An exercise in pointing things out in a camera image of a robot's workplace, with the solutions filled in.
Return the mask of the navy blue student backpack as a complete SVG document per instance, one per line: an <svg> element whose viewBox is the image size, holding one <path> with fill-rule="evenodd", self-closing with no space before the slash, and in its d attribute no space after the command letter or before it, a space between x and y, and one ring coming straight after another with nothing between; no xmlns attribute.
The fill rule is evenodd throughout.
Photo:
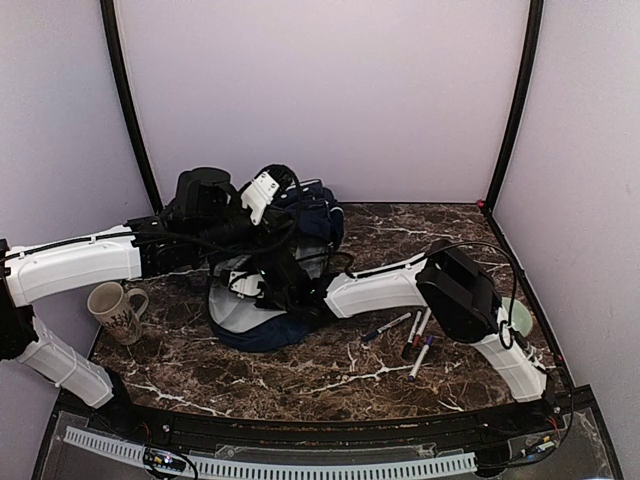
<svg viewBox="0 0 640 480"><path fill-rule="evenodd" d="M301 188L301 199L291 186L273 204L291 215L298 204L302 205L293 252L302 269L315 280L325 272L328 255L342 242L344 210L321 180L306 180ZM230 291L229 274L236 269L242 271L248 260L247 256L223 260L208 275L209 325L222 344L241 352L263 353L297 344L320 327L318 321L271 305L262 307L258 299L241 298Z"/></svg>

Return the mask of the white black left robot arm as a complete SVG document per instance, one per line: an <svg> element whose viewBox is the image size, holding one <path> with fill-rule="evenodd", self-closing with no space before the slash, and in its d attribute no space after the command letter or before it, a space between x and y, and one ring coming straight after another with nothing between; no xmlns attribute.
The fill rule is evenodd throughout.
<svg viewBox="0 0 640 480"><path fill-rule="evenodd" d="M174 198L155 216L106 231L32 247L1 243L1 357L39 372L58 388L103 409L128 395L118 377L78 354L47 329L36 300L108 281L141 279L196 267L213 254L259 255L285 245L301 214L274 203L303 193L287 166L263 168L237 189L228 172L182 172Z"/></svg>

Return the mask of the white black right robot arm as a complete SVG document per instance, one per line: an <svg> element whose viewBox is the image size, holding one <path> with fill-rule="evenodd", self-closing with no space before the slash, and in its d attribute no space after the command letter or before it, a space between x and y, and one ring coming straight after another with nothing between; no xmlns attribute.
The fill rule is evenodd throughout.
<svg viewBox="0 0 640 480"><path fill-rule="evenodd" d="M502 300L492 277L463 246L438 240L427 252L395 264L317 279L290 253L260 255L249 272L231 273L228 287L306 320L424 307L447 337L473 346L486 358L515 401L542 399L547 371L513 317L516 302Z"/></svg>

